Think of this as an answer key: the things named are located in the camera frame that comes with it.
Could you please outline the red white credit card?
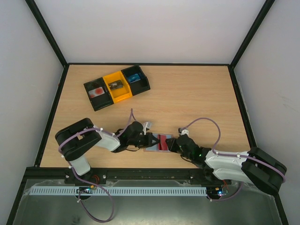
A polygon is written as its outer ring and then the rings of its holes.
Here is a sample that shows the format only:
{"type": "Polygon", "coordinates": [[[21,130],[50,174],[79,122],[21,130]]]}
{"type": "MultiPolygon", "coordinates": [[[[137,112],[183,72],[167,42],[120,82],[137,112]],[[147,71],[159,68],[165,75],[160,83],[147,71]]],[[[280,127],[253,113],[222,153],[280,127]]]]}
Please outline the red white credit card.
{"type": "Polygon", "coordinates": [[[160,151],[168,151],[168,146],[166,144],[166,140],[167,139],[168,139],[167,135],[162,135],[162,134],[158,135],[158,140],[160,141],[157,144],[157,149],[158,150],[160,150],[160,151]]]}

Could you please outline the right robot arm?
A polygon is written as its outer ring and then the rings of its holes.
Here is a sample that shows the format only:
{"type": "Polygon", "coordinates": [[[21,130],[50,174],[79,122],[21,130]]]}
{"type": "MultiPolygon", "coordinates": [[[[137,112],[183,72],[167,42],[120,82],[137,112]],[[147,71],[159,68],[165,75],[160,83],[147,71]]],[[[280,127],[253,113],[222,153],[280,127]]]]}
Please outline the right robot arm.
{"type": "Polygon", "coordinates": [[[165,142],[169,151],[202,169],[208,183],[235,180],[275,196],[285,182],[286,166],[258,147],[236,153],[218,151],[198,146],[188,135],[169,138],[165,142]]]}

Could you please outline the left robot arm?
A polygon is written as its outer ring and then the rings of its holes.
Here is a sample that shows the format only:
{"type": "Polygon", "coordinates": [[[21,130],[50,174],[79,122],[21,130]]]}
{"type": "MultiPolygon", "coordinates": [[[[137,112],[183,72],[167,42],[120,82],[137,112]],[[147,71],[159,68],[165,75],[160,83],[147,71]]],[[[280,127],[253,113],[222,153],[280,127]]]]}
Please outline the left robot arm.
{"type": "Polygon", "coordinates": [[[56,133],[55,140],[59,153],[65,158],[78,176],[91,170],[85,153],[94,146],[109,150],[112,153],[125,151],[128,146],[138,149],[153,147],[160,140],[147,127],[134,121],[126,128],[109,133],[95,126],[89,118],[84,118],[56,133]]]}

